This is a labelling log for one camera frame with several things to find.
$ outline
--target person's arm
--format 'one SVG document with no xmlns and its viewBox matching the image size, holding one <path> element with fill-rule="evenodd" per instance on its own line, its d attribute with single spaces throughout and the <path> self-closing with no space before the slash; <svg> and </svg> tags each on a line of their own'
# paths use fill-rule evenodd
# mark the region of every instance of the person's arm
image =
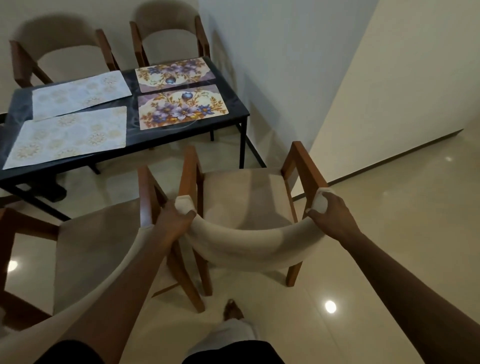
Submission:
<svg viewBox="0 0 480 364">
<path fill-rule="evenodd" d="M 118 363 L 160 263 L 195 216 L 194 211 L 187 215 L 179 213 L 169 201 L 162 209 L 149 241 L 60 340 L 81 341 L 105 364 Z"/>
<path fill-rule="evenodd" d="M 426 363 L 480 363 L 480 325 L 363 235 L 342 198 L 307 215 L 350 253 Z"/>
</svg>

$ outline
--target black table top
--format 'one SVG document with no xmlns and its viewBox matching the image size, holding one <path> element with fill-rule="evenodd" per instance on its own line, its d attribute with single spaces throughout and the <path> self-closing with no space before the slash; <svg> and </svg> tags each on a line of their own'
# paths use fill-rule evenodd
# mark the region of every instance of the black table top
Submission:
<svg viewBox="0 0 480 364">
<path fill-rule="evenodd" d="M 221 72 L 213 64 L 213 62 L 208 57 L 203 57 L 203 59 L 215 75 L 215 79 L 201 81 L 189 85 L 179 85 L 177 87 L 172 87 L 164 90 L 156 90 L 142 94 L 138 86 L 135 70 L 122 71 L 123 77 L 125 78 L 125 81 L 127 82 L 127 85 L 132 92 L 132 96 L 113 100 L 101 105 L 95 105 L 93 107 L 78 111 L 84 112 L 89 110 L 126 106 L 127 140 L 125 148 L 113 149 L 105 152 L 86 154 L 65 159 L 58 159 L 46 163 L 35 164 L 32 166 L 0 170 L 0 182 L 6 182 L 8 184 L 24 183 L 29 181 L 36 175 L 44 175 L 45 173 L 56 174 L 66 172 L 68 170 L 88 166 L 104 160 L 120 157 L 150 147 L 174 142 L 180 139 L 188 138 L 189 136 L 206 133 L 210 130 L 224 128 L 241 122 L 242 119 L 250 115 L 247 108 L 240 101 L 232 88 L 228 85 L 225 78 L 222 76 Z M 17 138 L 18 133 L 20 132 L 23 122 L 32 119 L 32 91 L 37 88 L 52 85 L 55 84 L 21 88 L 17 89 L 14 92 L 8 110 L 7 120 L 5 121 L 4 126 L 0 128 L 0 165 L 2 167 L 7 160 L 7 157 L 10 153 L 13 143 L 15 142 L 15 139 Z M 177 125 L 168 125 L 160 128 L 140 130 L 137 101 L 137 98 L 139 96 L 205 85 L 217 85 L 218 90 L 220 91 L 220 94 L 222 95 L 222 98 L 225 102 L 225 105 L 228 108 L 228 114 L 215 116 L 208 119 L 181 123 Z"/>
</svg>

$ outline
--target chair seat cushion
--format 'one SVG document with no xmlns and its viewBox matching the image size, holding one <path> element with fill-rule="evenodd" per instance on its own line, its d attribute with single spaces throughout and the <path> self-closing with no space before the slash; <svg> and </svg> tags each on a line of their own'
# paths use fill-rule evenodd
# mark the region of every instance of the chair seat cushion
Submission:
<svg viewBox="0 0 480 364">
<path fill-rule="evenodd" d="M 273 168 L 205 173 L 204 219 L 237 230 L 266 230 L 294 223 L 282 174 Z"/>
<path fill-rule="evenodd" d="M 55 314 L 86 296 L 118 267 L 139 227 L 139 199 L 73 218 L 60 226 Z"/>
</svg>

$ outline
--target baseboard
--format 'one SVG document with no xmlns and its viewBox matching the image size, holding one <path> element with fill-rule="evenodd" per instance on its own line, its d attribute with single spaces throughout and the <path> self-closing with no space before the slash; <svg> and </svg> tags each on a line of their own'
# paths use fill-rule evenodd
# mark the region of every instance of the baseboard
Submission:
<svg viewBox="0 0 480 364">
<path fill-rule="evenodd" d="M 237 129 L 239 130 L 239 132 L 241 132 L 240 125 L 238 125 L 238 124 L 237 124 Z M 260 167 L 267 168 L 267 165 L 265 164 L 265 162 L 262 159 L 262 157 L 260 156 L 260 154 L 258 154 L 258 151 L 253 146 L 252 141 L 248 138 L 248 136 L 246 138 L 246 141 L 247 141 L 248 148 L 250 148 L 250 150 L 252 151 L 252 153 L 255 156 L 255 159 L 257 160 L 258 164 L 260 164 Z"/>
<path fill-rule="evenodd" d="M 406 156 L 407 154 L 410 154 L 410 153 L 413 153 L 413 152 L 416 152 L 417 150 L 419 149 L 422 149 L 422 148 L 425 148 L 426 146 L 431 146 L 432 144 L 435 144 L 435 143 L 438 143 L 438 142 L 441 142 L 442 140 L 445 140 L 445 139 L 448 139 L 448 138 L 451 138 L 453 136 L 456 136 L 459 132 L 461 132 L 463 129 L 460 129 L 460 130 L 457 130 L 456 132 L 453 132 L 453 133 L 450 133 L 450 134 L 447 134 L 447 135 L 444 135 L 444 136 L 441 136 L 440 138 L 437 138 L 437 139 L 434 139 L 432 141 L 429 141 L 425 144 L 422 144 L 420 146 L 416 146 L 415 148 L 411 148 L 403 153 L 400 153 L 400 154 L 397 154 L 396 156 L 393 156 L 393 157 L 390 157 L 390 158 L 387 158 L 387 159 L 384 159 L 384 160 L 381 160 L 380 162 L 377 162 L 377 163 L 373 163 L 365 168 L 362 168 L 360 170 L 357 170 L 353 173 L 350 173 L 350 174 L 347 174 L 346 176 L 343 176 L 343 177 L 340 177 L 340 178 L 337 178 L 336 180 L 333 180 L 331 182 L 328 183 L 329 186 L 333 186 L 334 184 L 336 183 L 339 183 L 339 182 L 342 182 L 344 180 L 347 180 L 349 178 L 352 178 L 352 177 L 355 177 L 361 173 L 364 173 L 368 170 L 372 170 L 376 167 L 379 167 L 385 163 L 388 163 L 388 162 L 391 162 L 395 159 L 398 159 L 398 158 L 401 158 L 401 157 L 404 157 Z M 302 193 L 302 194 L 299 194 L 297 196 L 294 196 L 292 197 L 292 200 L 293 201 L 297 201 L 297 200 L 300 200 L 302 198 L 305 197 L 305 193 Z"/>
</svg>

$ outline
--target floral placemat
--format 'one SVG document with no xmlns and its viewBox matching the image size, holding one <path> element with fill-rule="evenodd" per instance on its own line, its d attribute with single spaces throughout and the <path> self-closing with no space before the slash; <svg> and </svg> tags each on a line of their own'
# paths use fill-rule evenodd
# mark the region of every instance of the floral placemat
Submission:
<svg viewBox="0 0 480 364">
<path fill-rule="evenodd" d="M 215 78 L 202 58 L 138 68 L 135 72 L 142 92 L 193 84 Z"/>
<path fill-rule="evenodd" d="M 25 121 L 3 169 L 124 148 L 126 133 L 126 106 Z"/>
<path fill-rule="evenodd" d="M 33 90 L 33 119 L 70 114 L 93 105 L 130 96 L 120 71 Z"/>
<path fill-rule="evenodd" d="M 138 97 L 140 129 L 228 114 L 216 85 Z"/>
</svg>

